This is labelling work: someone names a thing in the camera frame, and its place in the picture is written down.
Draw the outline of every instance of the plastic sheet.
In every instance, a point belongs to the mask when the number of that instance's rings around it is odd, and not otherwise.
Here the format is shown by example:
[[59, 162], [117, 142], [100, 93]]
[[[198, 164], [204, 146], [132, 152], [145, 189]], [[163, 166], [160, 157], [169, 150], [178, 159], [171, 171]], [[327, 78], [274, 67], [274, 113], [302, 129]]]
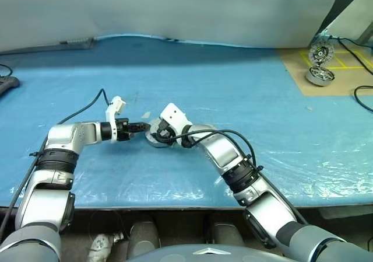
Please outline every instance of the plastic sheet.
[[[372, 114], [350, 97], [303, 96], [274, 50], [127, 37], [1, 62], [22, 82], [0, 97], [2, 206], [48, 130], [102, 87], [133, 122], [174, 102], [191, 121], [241, 132], [296, 206], [372, 201]], [[100, 99], [73, 121], [104, 121], [105, 108]], [[202, 151], [154, 148], [142, 135], [85, 148], [73, 192], [77, 207], [239, 207]]]

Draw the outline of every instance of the wire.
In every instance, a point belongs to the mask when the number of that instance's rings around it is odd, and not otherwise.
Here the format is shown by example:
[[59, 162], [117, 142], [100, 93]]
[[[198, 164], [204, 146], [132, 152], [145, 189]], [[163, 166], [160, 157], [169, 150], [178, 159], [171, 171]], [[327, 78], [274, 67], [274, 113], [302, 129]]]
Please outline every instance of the wire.
[[[362, 60], [360, 60], [360, 58], [358, 56], [356, 56], [355, 53], [353, 53], [347, 46], [345, 46], [343, 44], [343, 42], [338, 39], [338, 42], [341, 46], [343, 46], [344, 49], [346, 49], [348, 52], [350, 52], [350, 54], [371, 74], [373, 75], [373, 71], [371, 71], [364, 63]], [[373, 109], [369, 106], [367, 106], [365, 103], [363, 103], [359, 97], [357, 96], [357, 91], [360, 90], [360, 89], [373, 89], [373, 86], [371, 85], [361, 85], [361, 86], [358, 86], [355, 88], [354, 90], [354, 97], [355, 97], [355, 100], [358, 104], [360, 104], [363, 108], [365, 108], [366, 110], [369, 110], [370, 112], [373, 112]]]
[[[252, 155], [252, 166], [253, 167], [256, 167], [256, 160], [255, 160], [255, 154], [254, 154], [254, 149], [253, 147], [251, 146], [250, 142], [242, 135], [240, 134], [239, 132], [236, 132], [236, 131], [233, 131], [233, 130], [198, 130], [198, 131], [192, 131], [192, 132], [188, 132], [188, 133], [185, 133], [185, 134], [181, 134], [181, 135], [177, 135], [175, 137], [172, 137], [172, 138], [168, 138], [168, 139], [160, 139], [158, 140], [159, 142], [164, 142], [164, 143], [169, 143], [169, 142], [173, 142], [173, 141], [176, 141], [178, 138], [182, 138], [182, 137], [187, 137], [189, 135], [194, 135], [194, 134], [201, 134], [201, 133], [204, 133], [204, 132], [210, 132], [209, 135], [206, 135], [204, 136], [203, 138], [200, 138], [199, 140], [197, 140], [196, 142], [192, 143], [191, 147], [197, 145], [198, 143], [200, 143], [201, 141], [203, 141], [204, 139], [206, 138], [209, 138], [211, 137], [212, 135], [216, 135], [216, 134], [221, 134], [221, 135], [224, 135], [226, 138], [228, 138], [233, 144], [234, 146], [236, 146], [236, 148], [238, 149], [238, 151], [240, 152], [240, 154], [242, 156], [246, 156], [246, 154], [244, 153], [244, 151], [241, 149], [241, 147], [237, 144], [237, 142], [229, 135], [226, 134], [226, 132], [230, 132], [232, 134], [235, 134], [237, 136], [239, 136], [240, 138], [242, 138], [242, 140], [245, 141], [245, 143], [249, 146], [249, 149], [250, 149], [250, 152], [251, 152], [251, 155]], [[284, 194], [282, 194], [282, 192], [275, 186], [273, 185], [273, 183], [264, 175], [262, 174], [260, 171], [258, 172], [258, 174], [263, 177], [263, 179], [268, 182], [268, 184], [270, 186], [272, 186], [272, 188], [274, 189], [274, 191], [279, 195], [279, 197], [290, 207], [290, 209], [294, 212], [294, 214], [298, 217], [298, 219], [303, 223], [303, 224], [308, 224], [307, 220], [301, 215], [301, 213], [295, 208], [295, 206], [284, 196]]]
[[358, 46], [361, 46], [361, 47], [367, 47], [367, 48], [373, 49], [372, 46], [363, 45], [363, 44], [358, 44], [358, 43], [356, 43], [355, 41], [353, 41], [353, 40], [351, 40], [351, 39], [347, 39], [347, 38], [345, 38], [345, 37], [342, 37], [342, 38], [341, 38], [341, 37], [330, 36], [329, 38], [330, 38], [330, 39], [336, 39], [336, 40], [347, 40], [347, 41], [349, 41], [349, 42], [351, 42], [351, 43], [353, 43], [353, 44], [355, 44], [355, 45], [358, 45]]
[[[96, 97], [92, 100], [92, 102], [90, 102], [87, 106], [84, 106], [82, 109], [78, 110], [77, 112], [74, 112], [74, 113], [71, 114], [70, 116], [67, 116], [65, 119], [62, 119], [62, 120], [61, 120], [60, 122], [58, 122], [57, 124], [58, 124], [58, 125], [63, 124], [64, 122], [68, 121], [69, 119], [73, 118], [74, 116], [76, 116], [76, 115], [82, 113], [83, 111], [87, 110], [89, 107], [91, 107], [91, 106], [92, 106], [92, 105], [93, 105], [93, 104], [98, 100], [98, 98], [100, 97], [100, 95], [101, 95], [102, 93], [104, 94], [104, 98], [105, 98], [106, 104], [109, 105], [110, 103], [109, 103], [109, 101], [108, 101], [108, 99], [107, 99], [106, 92], [105, 92], [104, 89], [101, 89], [101, 90], [98, 92], [97, 96], [96, 96]], [[42, 143], [41, 146], [40, 146], [39, 153], [42, 152], [42, 151], [44, 150], [44, 147], [45, 147], [45, 144], [47, 143], [47, 140], [48, 140], [48, 136], [46, 136], [46, 137], [44, 138], [43, 143]], [[17, 201], [19, 195], [21, 194], [24, 185], [25, 185], [26, 182], [29, 180], [30, 175], [32, 174], [32, 172], [33, 172], [33, 170], [34, 170], [34, 167], [35, 167], [35, 165], [36, 165], [38, 159], [39, 159], [39, 155], [36, 156], [36, 157], [34, 158], [34, 160], [32, 161], [32, 163], [31, 163], [29, 169], [27, 170], [27, 172], [26, 172], [26, 174], [25, 174], [25, 176], [24, 176], [24, 178], [23, 178], [23, 180], [22, 180], [20, 186], [17, 188], [17, 191], [15, 192], [15, 194], [14, 194], [14, 196], [13, 196], [13, 198], [12, 198], [12, 201], [11, 201], [10, 204], [9, 204], [9, 208], [8, 208], [8, 210], [6, 211], [6, 214], [5, 214], [5, 216], [4, 216], [4, 219], [3, 219], [2, 223], [1, 223], [1, 226], [0, 226], [0, 243], [2, 243], [2, 238], [3, 238], [3, 235], [4, 235], [5, 227], [6, 227], [7, 223], [8, 223], [8, 220], [9, 220], [10, 215], [12, 214], [12, 210], [13, 210], [15, 204], [16, 204], [16, 201]]]
[[371, 237], [371, 238], [367, 241], [367, 250], [368, 250], [368, 251], [371, 251], [371, 246], [370, 246], [371, 241], [373, 241], [373, 237]]
[[0, 78], [1, 77], [10, 77], [12, 74], [13, 74], [13, 70], [11, 67], [7, 66], [7, 65], [4, 65], [4, 64], [0, 64], [0, 67], [4, 67], [4, 68], [7, 68], [9, 70], [9, 73], [7, 75], [4, 75], [4, 76], [1, 76], [0, 74]]

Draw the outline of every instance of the cardboard sheet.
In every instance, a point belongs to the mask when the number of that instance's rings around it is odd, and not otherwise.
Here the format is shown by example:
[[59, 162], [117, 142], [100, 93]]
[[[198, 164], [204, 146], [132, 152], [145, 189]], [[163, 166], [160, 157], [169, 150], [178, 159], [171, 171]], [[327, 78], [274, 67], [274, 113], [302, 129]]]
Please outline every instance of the cardboard sheet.
[[[373, 69], [372, 56], [368, 49], [347, 43], [346, 46], [355, 52], [367, 67]], [[312, 66], [308, 59], [309, 49], [278, 50], [287, 71], [305, 96], [350, 96], [357, 86], [373, 85], [373, 76], [348, 51], [338, 44], [334, 47], [333, 59], [323, 67], [334, 73], [335, 80], [325, 87], [316, 86], [305, 78], [308, 68]], [[373, 95], [373, 91], [361, 90], [359, 95]]]
[[334, 0], [0, 0], [0, 51], [108, 34], [306, 47]]

